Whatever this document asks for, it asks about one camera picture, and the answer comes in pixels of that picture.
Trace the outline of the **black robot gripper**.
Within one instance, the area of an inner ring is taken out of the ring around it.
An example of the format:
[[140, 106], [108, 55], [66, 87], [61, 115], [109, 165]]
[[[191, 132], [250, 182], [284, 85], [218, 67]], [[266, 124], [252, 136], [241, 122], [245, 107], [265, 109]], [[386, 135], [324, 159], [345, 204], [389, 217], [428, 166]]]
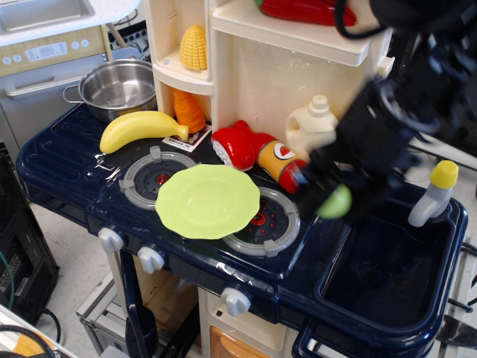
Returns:
[[339, 122], [336, 140], [310, 152], [308, 168], [294, 173], [294, 199], [303, 219], [317, 215], [339, 184], [352, 194], [346, 220], [361, 220], [399, 187], [399, 179], [420, 159], [408, 152], [417, 133], [397, 105], [394, 83], [370, 81]]

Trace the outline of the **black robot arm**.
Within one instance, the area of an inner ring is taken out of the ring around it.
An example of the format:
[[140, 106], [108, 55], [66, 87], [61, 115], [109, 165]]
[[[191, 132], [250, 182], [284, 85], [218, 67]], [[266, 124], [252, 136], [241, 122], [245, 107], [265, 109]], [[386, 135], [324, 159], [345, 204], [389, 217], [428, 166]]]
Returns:
[[476, 118], [476, 3], [474, 1], [372, 1], [378, 26], [348, 31], [336, 4], [335, 23], [347, 39], [360, 40], [387, 29], [414, 41], [407, 66], [397, 78], [368, 81], [349, 106], [336, 140], [311, 151], [295, 175], [295, 203], [303, 218], [354, 221], [390, 195], [419, 163], [407, 150], [421, 134], [447, 136], [462, 120]]

